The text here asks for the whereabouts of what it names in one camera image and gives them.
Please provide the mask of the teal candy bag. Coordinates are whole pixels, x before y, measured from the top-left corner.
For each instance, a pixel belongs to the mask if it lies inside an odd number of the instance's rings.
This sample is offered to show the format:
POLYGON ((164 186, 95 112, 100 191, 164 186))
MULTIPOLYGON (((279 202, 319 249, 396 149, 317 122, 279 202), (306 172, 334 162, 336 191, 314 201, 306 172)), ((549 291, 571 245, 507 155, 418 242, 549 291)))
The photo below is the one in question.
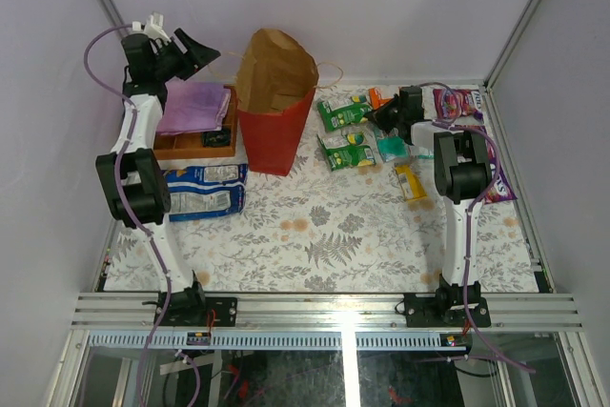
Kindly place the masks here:
POLYGON ((402 158, 433 159, 432 150, 408 145, 397 136, 397 130, 386 133, 380 128, 373 127, 377 150, 384 163, 402 158))

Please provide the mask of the purple Fox's candy bag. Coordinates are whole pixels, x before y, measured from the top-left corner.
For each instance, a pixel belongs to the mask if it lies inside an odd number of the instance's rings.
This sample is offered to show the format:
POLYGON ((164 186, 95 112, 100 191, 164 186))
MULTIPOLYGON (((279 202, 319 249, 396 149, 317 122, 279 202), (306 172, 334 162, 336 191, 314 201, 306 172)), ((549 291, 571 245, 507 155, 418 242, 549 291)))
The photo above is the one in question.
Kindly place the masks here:
POLYGON ((493 139, 492 139, 492 137, 490 136, 490 134, 489 134, 489 132, 488 132, 488 130, 487 130, 487 128, 486 128, 485 126, 476 126, 476 125, 472 125, 472 126, 461 126, 461 125, 458 125, 458 126, 457 126, 457 129, 458 129, 459 131, 481 132, 481 133, 482 133, 482 136, 483 136, 483 137, 484 137, 484 139, 485 139, 485 146, 486 146, 486 149, 487 149, 488 153, 489 153, 489 154, 491 154, 491 155, 493 155, 493 154, 491 153, 492 149, 494 148, 494 147, 493 147, 493 145, 492 145, 492 144, 493 144, 493 141, 492 141, 493 139))
POLYGON ((506 201, 514 201, 517 199, 502 167, 499 168, 498 179, 485 195, 484 201, 486 204, 494 204, 506 201))

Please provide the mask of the yellow snack bar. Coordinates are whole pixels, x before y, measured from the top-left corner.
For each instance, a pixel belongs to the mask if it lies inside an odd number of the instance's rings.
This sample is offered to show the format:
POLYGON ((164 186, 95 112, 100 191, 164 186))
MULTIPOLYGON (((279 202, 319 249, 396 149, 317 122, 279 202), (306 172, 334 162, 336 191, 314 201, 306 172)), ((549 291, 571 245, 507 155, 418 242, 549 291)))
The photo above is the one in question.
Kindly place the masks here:
POLYGON ((427 197, 425 189, 409 165, 395 165, 395 173, 399 187, 407 202, 418 201, 427 197))

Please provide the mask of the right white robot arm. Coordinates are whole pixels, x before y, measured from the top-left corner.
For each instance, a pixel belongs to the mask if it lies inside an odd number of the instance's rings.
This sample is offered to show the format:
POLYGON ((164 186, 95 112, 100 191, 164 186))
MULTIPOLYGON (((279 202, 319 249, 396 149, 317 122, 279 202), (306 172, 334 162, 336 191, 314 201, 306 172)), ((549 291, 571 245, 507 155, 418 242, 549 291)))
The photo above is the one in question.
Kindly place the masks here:
POLYGON ((488 154, 493 140, 481 129, 460 127, 456 116, 428 119, 420 85, 400 88, 365 117, 407 145, 433 153, 435 186, 446 210, 445 256, 434 310, 441 323, 456 325, 468 315, 470 304, 480 302, 478 220, 484 197, 499 176, 488 154))

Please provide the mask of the blue Doritos chip bag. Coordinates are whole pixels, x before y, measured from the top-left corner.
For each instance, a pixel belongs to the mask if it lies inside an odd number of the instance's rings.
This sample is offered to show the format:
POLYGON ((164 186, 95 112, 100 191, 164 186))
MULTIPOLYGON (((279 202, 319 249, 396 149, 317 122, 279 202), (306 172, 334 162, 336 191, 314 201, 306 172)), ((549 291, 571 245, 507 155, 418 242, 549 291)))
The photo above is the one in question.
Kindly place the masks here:
POLYGON ((171 222, 240 214, 245 206, 247 164, 189 166, 163 172, 171 197, 171 222))

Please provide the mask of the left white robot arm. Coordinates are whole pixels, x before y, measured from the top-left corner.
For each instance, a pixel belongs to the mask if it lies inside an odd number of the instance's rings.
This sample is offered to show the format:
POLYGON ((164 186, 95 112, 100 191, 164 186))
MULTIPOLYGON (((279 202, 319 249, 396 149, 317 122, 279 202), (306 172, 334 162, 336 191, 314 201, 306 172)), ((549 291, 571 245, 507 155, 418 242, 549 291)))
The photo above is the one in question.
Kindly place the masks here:
POLYGON ((179 253, 170 228, 171 197, 153 151, 157 126, 168 98, 167 84, 186 81, 216 60, 219 51, 193 40, 181 29, 168 35, 155 23, 123 27, 120 44, 127 59, 117 96, 124 105, 120 133, 95 168, 112 217, 143 244, 159 279, 159 299, 175 308, 188 325, 209 312, 195 273, 179 253))

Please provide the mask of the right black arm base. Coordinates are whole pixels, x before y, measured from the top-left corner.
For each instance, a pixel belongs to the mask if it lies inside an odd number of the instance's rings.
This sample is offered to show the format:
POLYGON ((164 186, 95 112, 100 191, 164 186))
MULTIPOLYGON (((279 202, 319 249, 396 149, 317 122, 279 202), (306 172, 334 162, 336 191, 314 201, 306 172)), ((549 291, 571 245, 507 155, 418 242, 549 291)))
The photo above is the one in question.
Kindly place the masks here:
POLYGON ((434 295, 404 294, 403 311, 400 312, 398 306, 395 311, 405 316, 410 328, 463 327, 466 323, 489 328, 491 317, 480 283, 469 283, 466 293, 467 306, 464 306, 463 287, 449 284, 441 277, 434 295))

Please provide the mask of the green snack packet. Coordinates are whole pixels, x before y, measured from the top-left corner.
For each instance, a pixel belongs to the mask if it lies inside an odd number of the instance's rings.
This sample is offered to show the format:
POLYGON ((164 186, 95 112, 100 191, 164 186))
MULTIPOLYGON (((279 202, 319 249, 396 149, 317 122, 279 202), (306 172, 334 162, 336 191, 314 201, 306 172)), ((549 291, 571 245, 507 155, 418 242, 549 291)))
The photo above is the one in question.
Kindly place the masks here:
POLYGON ((376 164, 373 148, 364 132, 319 135, 317 141, 332 172, 376 164))
POLYGON ((316 108, 327 132, 366 122, 366 114, 373 109, 366 95, 319 100, 316 108))

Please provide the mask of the white Fox's candy bag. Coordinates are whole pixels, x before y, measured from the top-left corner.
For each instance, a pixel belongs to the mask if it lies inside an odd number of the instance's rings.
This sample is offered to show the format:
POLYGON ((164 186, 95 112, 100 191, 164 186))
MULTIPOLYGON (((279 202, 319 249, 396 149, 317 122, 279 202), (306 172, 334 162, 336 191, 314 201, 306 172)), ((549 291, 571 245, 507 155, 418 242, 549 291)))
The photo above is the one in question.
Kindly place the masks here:
POLYGON ((468 89, 433 89, 437 117, 452 120, 471 116, 483 121, 482 97, 479 91, 468 89))

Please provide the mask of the red paper bag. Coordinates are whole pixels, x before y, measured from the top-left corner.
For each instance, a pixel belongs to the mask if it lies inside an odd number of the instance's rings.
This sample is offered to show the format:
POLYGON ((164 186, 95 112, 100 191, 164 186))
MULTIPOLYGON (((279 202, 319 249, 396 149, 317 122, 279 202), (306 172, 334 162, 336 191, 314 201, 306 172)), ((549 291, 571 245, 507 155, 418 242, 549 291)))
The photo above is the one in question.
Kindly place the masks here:
POLYGON ((319 83, 315 59, 291 35, 256 31, 241 55, 234 77, 238 126, 249 168, 286 176, 319 83))

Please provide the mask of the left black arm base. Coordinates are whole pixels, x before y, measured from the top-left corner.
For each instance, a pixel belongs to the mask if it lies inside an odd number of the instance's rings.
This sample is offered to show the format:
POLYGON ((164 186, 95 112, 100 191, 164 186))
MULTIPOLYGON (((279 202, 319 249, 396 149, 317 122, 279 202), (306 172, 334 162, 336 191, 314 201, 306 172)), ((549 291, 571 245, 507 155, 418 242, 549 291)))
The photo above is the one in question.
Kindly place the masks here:
POLYGON ((159 293, 154 305, 154 321, 160 326, 229 328, 236 324, 238 299, 233 296, 206 297, 195 277, 191 287, 177 293, 159 293))

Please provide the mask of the orange Fox's candy bag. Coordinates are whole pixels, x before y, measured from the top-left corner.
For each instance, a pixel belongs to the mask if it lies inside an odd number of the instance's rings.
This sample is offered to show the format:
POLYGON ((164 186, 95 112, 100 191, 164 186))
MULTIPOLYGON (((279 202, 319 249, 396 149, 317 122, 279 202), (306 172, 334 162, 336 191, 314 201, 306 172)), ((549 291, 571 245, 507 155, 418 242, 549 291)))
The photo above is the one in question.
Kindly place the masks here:
POLYGON ((370 88, 368 90, 368 95, 374 110, 379 109, 392 100, 392 96, 385 96, 378 87, 370 88))

